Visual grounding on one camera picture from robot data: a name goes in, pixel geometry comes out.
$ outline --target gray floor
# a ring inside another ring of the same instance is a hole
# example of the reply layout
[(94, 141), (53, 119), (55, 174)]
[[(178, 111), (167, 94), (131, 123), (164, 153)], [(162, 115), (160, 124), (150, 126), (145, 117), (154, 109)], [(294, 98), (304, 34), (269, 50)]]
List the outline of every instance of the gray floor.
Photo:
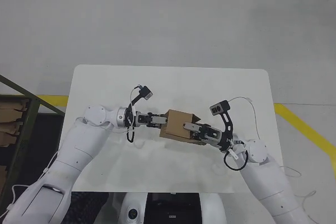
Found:
[[(265, 69), (274, 102), (336, 145), (336, 0), (0, 0), (1, 74), (35, 94), (68, 95), (79, 64)], [(336, 223), (328, 156), (277, 122), (284, 163), (303, 173), (294, 190), (316, 189), (306, 210)], [(269, 222), (259, 205), (237, 204), (251, 215), (228, 204), (233, 223)]]

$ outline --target metal frame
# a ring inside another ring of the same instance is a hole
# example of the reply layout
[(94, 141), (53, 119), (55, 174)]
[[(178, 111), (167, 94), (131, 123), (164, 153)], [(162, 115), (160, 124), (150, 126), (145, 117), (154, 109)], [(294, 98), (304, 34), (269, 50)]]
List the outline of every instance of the metal frame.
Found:
[(16, 148), (11, 160), (10, 168), (7, 173), (6, 182), (0, 196), (0, 215), (5, 212), (6, 207), (11, 203), (12, 193), (11, 188), (16, 184), (16, 181), (20, 175), (22, 164), (25, 162), (27, 156), (27, 147), (29, 139), (31, 137), (32, 129), (35, 124), (36, 116), (39, 111), (40, 105), (46, 106), (50, 110), (56, 112), (58, 115), (64, 116), (65, 113), (57, 109), (48, 102), (35, 96), (28, 90), (22, 88), (18, 84), (0, 75), (0, 82), (20, 92), (22, 95), (0, 95), (0, 98), (12, 99), (12, 98), (24, 98), (30, 99), (29, 108), (27, 110), (25, 122), (22, 126), (21, 134), (16, 143)]
[(13, 88), (14, 90), (20, 92), (21, 94), (25, 95), (28, 98), (35, 99), (35, 100), (39, 101), (40, 104), (46, 106), (47, 108), (49, 108), (50, 110), (56, 112), (57, 114), (59, 114), (61, 116), (65, 116), (65, 113), (63, 111), (57, 109), (56, 107), (54, 107), (53, 105), (49, 104), (45, 100), (42, 100), (41, 98), (35, 96), (31, 92), (29, 92), (28, 90), (22, 88), (21, 86), (19, 86), (18, 84), (12, 82), (11, 80), (3, 77), (1, 74), (0, 74), (0, 82), (4, 83), (5, 85), (7, 85), (7, 86), (9, 86), (11, 88)]

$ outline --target black bracket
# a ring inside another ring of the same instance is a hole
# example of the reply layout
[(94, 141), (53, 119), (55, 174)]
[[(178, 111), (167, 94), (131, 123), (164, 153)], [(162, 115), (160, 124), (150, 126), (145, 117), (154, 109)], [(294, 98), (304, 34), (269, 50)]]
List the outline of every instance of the black bracket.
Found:
[(223, 100), (218, 104), (215, 104), (210, 107), (210, 110), (215, 115), (220, 115), (223, 119), (225, 130), (222, 133), (222, 137), (218, 145), (221, 147), (220, 151), (224, 152), (231, 146), (231, 141), (233, 140), (233, 123), (228, 114), (228, 110), (230, 110), (230, 105), (227, 100)]
[(141, 124), (145, 124), (149, 128), (161, 128), (161, 124), (153, 123), (153, 116), (164, 116), (164, 114), (153, 114), (151, 112), (147, 113), (147, 115), (139, 115), (137, 116), (137, 120)]
[[(129, 129), (129, 127), (131, 126), (131, 124), (129, 123), (129, 121), (131, 121), (133, 123), (132, 129), (134, 130), (134, 123), (136, 122), (134, 120), (135, 116), (133, 116), (133, 112), (132, 112), (132, 106), (134, 106), (134, 104), (136, 104), (138, 102), (138, 100), (140, 100), (141, 98), (144, 98), (145, 100), (148, 100), (152, 95), (152, 91), (147, 87), (147, 86), (141, 86), (138, 85), (136, 86), (134, 89), (139, 88), (139, 94), (138, 96), (136, 96), (136, 98), (134, 98), (132, 100), (132, 102), (129, 102), (129, 105), (127, 107), (126, 110), (126, 114), (124, 117), (124, 125), (127, 127), (127, 129)], [(127, 140), (130, 143), (133, 143), (134, 140), (134, 131), (132, 132), (132, 137), (129, 138), (129, 132), (127, 132)]]
[(206, 135), (212, 136), (212, 129), (209, 124), (196, 124), (200, 126), (199, 133), (194, 133), (194, 135), (192, 136), (193, 139), (201, 141), (202, 139), (207, 139)]

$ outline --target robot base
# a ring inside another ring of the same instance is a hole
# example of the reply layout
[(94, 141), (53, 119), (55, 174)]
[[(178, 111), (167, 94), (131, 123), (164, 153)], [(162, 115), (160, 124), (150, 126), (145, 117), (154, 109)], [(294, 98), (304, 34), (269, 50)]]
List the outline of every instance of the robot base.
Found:
[(218, 194), (127, 193), (118, 223), (226, 224), (227, 221)]

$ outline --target black cable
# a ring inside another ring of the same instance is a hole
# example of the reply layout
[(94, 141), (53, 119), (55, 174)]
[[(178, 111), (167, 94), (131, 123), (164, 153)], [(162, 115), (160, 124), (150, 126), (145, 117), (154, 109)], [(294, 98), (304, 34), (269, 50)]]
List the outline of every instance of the black cable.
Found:
[(134, 140), (134, 127), (132, 127), (132, 138), (131, 139), (129, 139), (129, 131), (127, 131), (127, 141), (130, 143), (133, 143), (133, 140)]
[(243, 166), (240, 167), (240, 168), (237, 168), (237, 169), (236, 169), (236, 168), (233, 168), (233, 167), (231, 167), (231, 166), (229, 166), (228, 163), (226, 162), (226, 157), (227, 157), (228, 155), (229, 155), (229, 150), (226, 151), (225, 156), (224, 156), (224, 164), (225, 164), (229, 169), (231, 169), (231, 170), (233, 170), (233, 171), (240, 171), (240, 170), (244, 169), (244, 167), (246, 166), (246, 164), (247, 164), (247, 162), (248, 162), (248, 158), (249, 158), (249, 155), (248, 155), (248, 152), (247, 152), (247, 151), (245, 151), (245, 156), (246, 156), (246, 158), (245, 158), (245, 162), (244, 162)]

